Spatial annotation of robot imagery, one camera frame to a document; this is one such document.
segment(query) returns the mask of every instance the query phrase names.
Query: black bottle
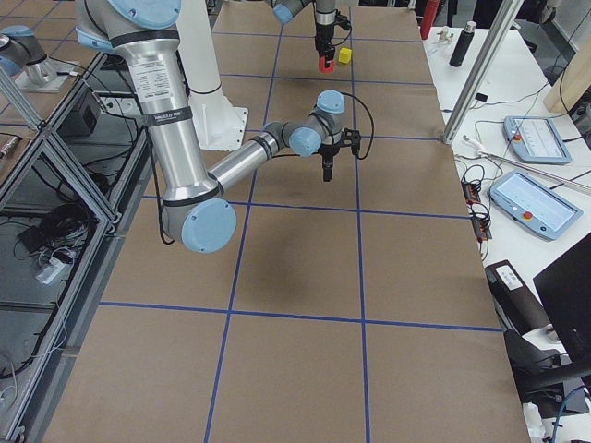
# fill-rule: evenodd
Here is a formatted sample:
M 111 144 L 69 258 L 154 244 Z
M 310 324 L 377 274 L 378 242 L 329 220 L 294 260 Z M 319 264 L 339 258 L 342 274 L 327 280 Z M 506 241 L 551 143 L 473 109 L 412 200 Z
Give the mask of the black bottle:
M 464 30 L 460 34 L 458 38 L 458 43 L 455 44 L 455 49 L 453 50 L 452 58 L 450 59 L 450 65 L 458 67 L 462 65 L 464 61 L 465 53 L 468 52 L 468 48 L 470 47 L 470 43 L 474 38 L 474 29 L 476 28 L 476 23 L 474 21 L 468 21 L 465 25 Z

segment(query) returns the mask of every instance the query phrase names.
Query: device screen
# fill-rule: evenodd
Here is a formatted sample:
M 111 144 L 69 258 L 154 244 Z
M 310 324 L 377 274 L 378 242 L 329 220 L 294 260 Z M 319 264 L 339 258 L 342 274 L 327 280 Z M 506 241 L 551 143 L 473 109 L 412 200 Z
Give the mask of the device screen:
M 515 124 L 525 142 L 529 155 L 534 157 L 562 157 L 561 149 L 546 120 L 516 118 Z
M 520 174 L 512 175 L 497 190 L 511 202 L 530 211 L 552 231 L 558 231 L 576 213 L 544 189 L 534 185 Z

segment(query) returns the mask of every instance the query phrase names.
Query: white and blue device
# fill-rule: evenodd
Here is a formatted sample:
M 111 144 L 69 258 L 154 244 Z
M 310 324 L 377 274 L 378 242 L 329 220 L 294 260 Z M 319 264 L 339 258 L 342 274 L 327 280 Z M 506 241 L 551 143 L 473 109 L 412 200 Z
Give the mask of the white and blue device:
M 573 160 L 549 118 L 505 117 L 503 129 L 513 152 L 524 163 L 566 164 Z
M 513 171 L 488 191 L 492 201 L 533 233 L 556 240 L 583 211 L 532 177 Z

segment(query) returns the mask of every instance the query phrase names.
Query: blue cable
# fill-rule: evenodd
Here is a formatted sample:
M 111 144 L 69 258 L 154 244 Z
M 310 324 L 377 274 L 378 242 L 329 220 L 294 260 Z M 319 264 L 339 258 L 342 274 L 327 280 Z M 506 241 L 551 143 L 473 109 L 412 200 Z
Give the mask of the blue cable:
M 566 408 L 566 403 L 569 402 L 569 400 L 571 399 L 571 397 L 577 393 L 579 390 L 584 389 L 585 386 L 579 386 L 576 389 L 573 389 L 569 395 L 567 395 L 566 397 L 564 397 L 564 400 L 561 403 L 561 407 L 558 410 L 558 414 L 556 415 L 556 421 L 554 422 L 554 429 L 552 430 L 552 440 L 550 441 L 550 443 L 556 443 L 556 433 L 558 432 L 558 426 L 559 426 L 559 422 L 561 420 L 562 417 L 562 413 L 564 412 L 564 408 Z

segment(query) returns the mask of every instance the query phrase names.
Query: black monitor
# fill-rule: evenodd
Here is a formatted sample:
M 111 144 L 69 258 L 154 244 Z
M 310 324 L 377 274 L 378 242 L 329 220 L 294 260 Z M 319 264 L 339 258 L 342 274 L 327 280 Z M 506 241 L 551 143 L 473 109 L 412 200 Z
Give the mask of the black monitor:
M 505 340 L 522 401 L 535 402 L 546 417 L 582 382 L 591 389 L 591 234 L 542 270 L 534 285 L 568 357 L 539 351 L 518 334 Z M 587 411 L 579 394 L 567 413 Z

